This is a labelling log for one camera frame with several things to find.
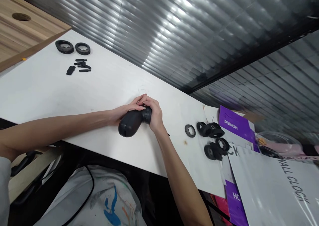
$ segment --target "white paper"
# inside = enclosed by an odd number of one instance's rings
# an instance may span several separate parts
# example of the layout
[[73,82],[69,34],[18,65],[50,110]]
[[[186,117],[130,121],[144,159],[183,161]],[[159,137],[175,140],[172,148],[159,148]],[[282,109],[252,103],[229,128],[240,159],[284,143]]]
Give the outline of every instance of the white paper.
[[233,146],[229,160],[249,225],[319,223],[319,170]]

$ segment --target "paint-splattered shirt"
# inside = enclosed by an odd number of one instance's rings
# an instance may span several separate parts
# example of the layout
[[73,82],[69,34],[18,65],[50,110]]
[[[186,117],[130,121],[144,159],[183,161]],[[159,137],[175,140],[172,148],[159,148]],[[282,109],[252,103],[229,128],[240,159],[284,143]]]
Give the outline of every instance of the paint-splattered shirt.
[[[89,166],[89,169],[94,177],[94,190],[69,225],[146,225],[140,201],[123,174],[101,166]],[[0,157],[0,225],[6,225],[8,220],[9,178],[10,161]],[[77,169],[35,225],[63,225],[79,209],[91,189],[92,178],[87,169]]]

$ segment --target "corrugated metal ceiling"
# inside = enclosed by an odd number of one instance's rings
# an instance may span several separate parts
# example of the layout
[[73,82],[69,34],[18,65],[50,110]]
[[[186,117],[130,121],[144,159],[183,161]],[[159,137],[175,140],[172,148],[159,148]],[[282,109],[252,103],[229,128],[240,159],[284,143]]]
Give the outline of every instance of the corrugated metal ceiling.
[[266,117],[258,131],[285,132],[319,144],[319,31],[191,94],[218,107]]
[[318,2],[27,1],[179,89],[227,69],[251,49],[306,21]]

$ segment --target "white table surface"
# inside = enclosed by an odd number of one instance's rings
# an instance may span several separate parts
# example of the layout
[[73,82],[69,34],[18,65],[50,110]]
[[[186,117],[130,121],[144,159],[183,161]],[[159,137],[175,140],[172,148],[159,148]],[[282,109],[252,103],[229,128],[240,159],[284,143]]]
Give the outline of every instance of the white table surface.
[[[74,51],[65,55],[54,42],[0,78],[0,118],[21,124],[27,121],[62,115],[109,110],[128,104],[147,93],[158,100],[163,122],[173,145],[198,189],[225,197],[220,163],[209,160],[204,146],[209,139],[189,138],[186,124],[196,127],[207,122],[204,104],[99,46],[73,30],[60,40],[90,45],[91,53],[82,56]],[[91,72],[66,75],[75,59],[87,59]],[[160,148],[149,126],[142,124],[130,138],[122,137],[117,127],[104,127],[65,139],[66,142],[167,176]]]

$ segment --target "black grip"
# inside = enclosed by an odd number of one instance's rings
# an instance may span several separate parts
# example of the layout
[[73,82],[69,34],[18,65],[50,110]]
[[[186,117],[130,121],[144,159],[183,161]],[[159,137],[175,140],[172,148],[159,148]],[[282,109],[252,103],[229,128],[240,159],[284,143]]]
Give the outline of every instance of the black grip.
[[124,137],[132,137],[139,129],[142,122],[151,123],[152,109],[147,107],[146,110],[133,110],[125,114],[119,124],[119,133]]

